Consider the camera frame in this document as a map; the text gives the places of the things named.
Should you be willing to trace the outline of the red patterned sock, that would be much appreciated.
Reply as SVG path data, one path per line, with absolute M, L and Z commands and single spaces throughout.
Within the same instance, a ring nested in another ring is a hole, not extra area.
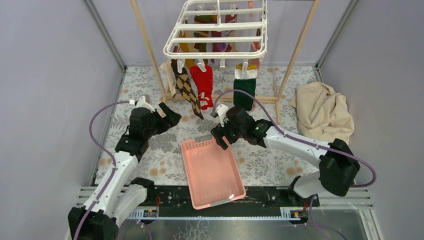
M 205 66 L 206 71 L 203 72 L 198 66 L 189 68 L 191 77 L 196 85 L 198 92 L 198 100 L 201 110 L 207 110 L 213 107 L 212 92 L 214 74 L 211 66 Z

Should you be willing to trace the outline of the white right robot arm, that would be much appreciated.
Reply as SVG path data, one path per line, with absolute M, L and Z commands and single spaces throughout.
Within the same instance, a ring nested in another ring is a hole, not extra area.
M 254 120 L 238 106 L 220 104 L 212 116 L 219 118 L 219 124 L 210 132 L 223 150 L 243 139 L 253 146 L 288 153 L 318 169 L 309 175 L 297 176 L 289 185 L 286 198 L 293 206 L 299 206 L 310 196 L 320 193 L 346 196 L 360 170 L 351 150 L 340 139 L 318 142 L 296 133 L 284 132 L 269 120 Z

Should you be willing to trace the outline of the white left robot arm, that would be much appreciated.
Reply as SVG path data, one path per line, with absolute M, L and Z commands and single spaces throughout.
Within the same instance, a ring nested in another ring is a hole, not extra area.
M 84 204 L 68 213 L 70 236 L 74 240 L 115 240 L 123 221 L 137 206 L 158 203 L 155 184 L 146 178 L 136 177 L 124 193 L 121 191 L 149 148 L 150 138 L 178 125 L 182 116 L 163 102 L 158 106 L 164 116 L 143 99 L 128 103 L 134 108 L 111 155 L 111 165 Z

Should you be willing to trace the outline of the pink plastic basket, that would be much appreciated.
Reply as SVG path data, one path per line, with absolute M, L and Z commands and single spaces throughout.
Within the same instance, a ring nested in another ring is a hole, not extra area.
M 231 147 L 222 149 L 213 136 L 181 143 L 192 206 L 202 210 L 244 198 L 247 194 Z

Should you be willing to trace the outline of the dark green sock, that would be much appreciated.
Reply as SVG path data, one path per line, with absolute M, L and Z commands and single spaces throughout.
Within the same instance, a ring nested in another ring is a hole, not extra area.
M 234 70 L 233 89 L 244 91 L 254 97 L 258 75 L 257 66 L 255 64 L 249 64 L 246 71 L 243 71 L 242 67 L 239 64 Z M 244 108 L 246 111 L 251 111 L 254 100 L 242 92 L 235 91 L 233 93 L 233 104 Z

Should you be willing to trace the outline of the brown argyle sock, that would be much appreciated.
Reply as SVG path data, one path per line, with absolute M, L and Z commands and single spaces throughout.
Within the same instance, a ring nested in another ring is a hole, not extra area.
M 181 72 L 178 71 L 178 62 L 176 59 L 172 59 L 170 63 L 174 76 L 176 85 L 175 88 L 179 90 L 180 95 L 183 97 L 184 100 L 188 101 L 191 104 L 191 108 L 194 112 L 194 114 L 200 118 L 201 120 L 204 119 L 204 116 L 202 114 L 200 102 L 198 99 L 198 96 L 194 92 L 194 89 L 191 85 L 191 80 L 189 78 L 187 69 L 183 67 L 181 69 Z

